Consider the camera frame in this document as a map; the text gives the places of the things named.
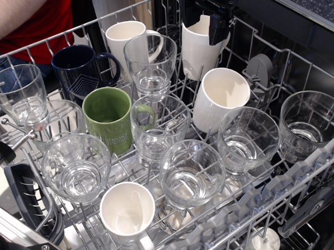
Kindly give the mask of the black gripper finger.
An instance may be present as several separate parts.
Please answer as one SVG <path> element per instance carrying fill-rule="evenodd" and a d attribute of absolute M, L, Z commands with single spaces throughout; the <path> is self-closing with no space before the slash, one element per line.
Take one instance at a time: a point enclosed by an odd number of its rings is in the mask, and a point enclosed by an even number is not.
<path fill-rule="evenodd" d="M 230 31 L 230 22 L 232 14 L 218 14 L 214 13 L 209 20 L 209 44 L 211 46 L 223 41 L 227 38 Z"/>
<path fill-rule="evenodd" d="M 179 0 L 182 22 L 186 27 L 193 26 L 200 20 L 202 10 L 196 0 Z"/>

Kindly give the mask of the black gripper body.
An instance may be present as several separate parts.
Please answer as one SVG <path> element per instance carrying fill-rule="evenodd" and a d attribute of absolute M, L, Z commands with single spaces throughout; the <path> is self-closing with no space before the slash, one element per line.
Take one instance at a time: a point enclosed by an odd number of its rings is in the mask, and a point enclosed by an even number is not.
<path fill-rule="evenodd" d="M 235 7 L 234 0 L 196 0 L 197 5 L 202 10 L 202 15 L 213 15 L 231 13 L 233 18 L 233 10 Z"/>

